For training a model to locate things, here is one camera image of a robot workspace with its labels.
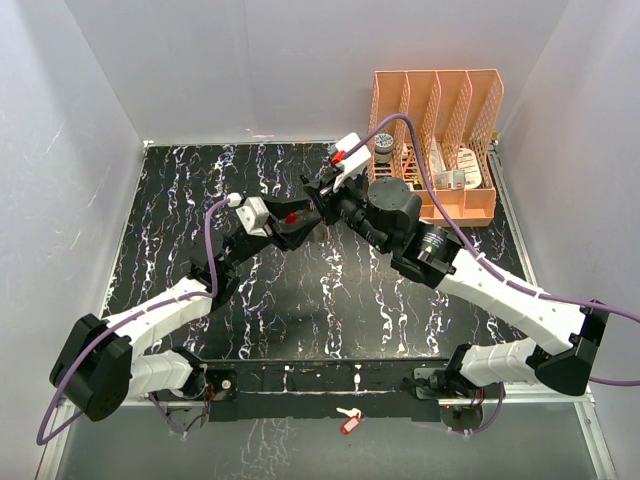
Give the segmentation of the red handled key organizer plate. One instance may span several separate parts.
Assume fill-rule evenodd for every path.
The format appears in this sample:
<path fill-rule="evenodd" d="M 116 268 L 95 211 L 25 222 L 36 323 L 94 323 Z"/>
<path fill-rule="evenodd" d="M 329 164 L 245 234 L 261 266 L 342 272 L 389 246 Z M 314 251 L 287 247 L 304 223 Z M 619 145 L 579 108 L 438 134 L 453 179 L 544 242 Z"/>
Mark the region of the red handled key organizer plate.
<path fill-rule="evenodd" d="M 289 213 L 285 217 L 285 223 L 288 225 L 296 224 L 299 221 L 299 215 L 297 213 Z"/>

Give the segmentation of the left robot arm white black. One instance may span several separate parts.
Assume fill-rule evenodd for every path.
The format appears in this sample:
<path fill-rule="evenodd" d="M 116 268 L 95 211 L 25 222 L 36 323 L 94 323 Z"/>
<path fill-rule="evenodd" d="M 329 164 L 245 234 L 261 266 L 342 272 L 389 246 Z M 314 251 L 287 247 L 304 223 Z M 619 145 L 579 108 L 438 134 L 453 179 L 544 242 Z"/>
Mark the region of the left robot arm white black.
<path fill-rule="evenodd" d="M 239 284 L 238 265 L 273 245 L 295 250 L 321 222 L 308 200 L 243 198 L 233 193 L 209 208 L 204 245 L 188 274 L 128 311 L 88 314 L 72 328 L 50 381 L 90 420 L 100 421 L 127 399 L 168 390 L 194 399 L 206 387 L 205 366 L 175 348 L 147 354 L 155 342 L 223 306 Z"/>

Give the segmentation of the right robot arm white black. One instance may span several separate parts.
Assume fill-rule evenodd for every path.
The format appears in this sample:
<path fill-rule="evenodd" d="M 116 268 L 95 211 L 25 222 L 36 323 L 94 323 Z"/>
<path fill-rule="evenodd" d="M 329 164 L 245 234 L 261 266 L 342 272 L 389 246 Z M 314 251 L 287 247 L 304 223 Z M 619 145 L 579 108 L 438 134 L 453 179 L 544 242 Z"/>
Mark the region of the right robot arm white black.
<path fill-rule="evenodd" d="M 608 320 L 600 309 L 528 295 L 530 284 L 483 264 L 459 236 L 420 219 L 421 198 L 400 179 L 365 186 L 337 170 L 302 181 L 322 219 L 344 222 L 403 277 L 474 304 L 524 333 L 493 346 L 462 344 L 447 366 L 423 380 L 424 388 L 466 397 L 494 383 L 540 383 L 560 394 L 585 393 Z"/>

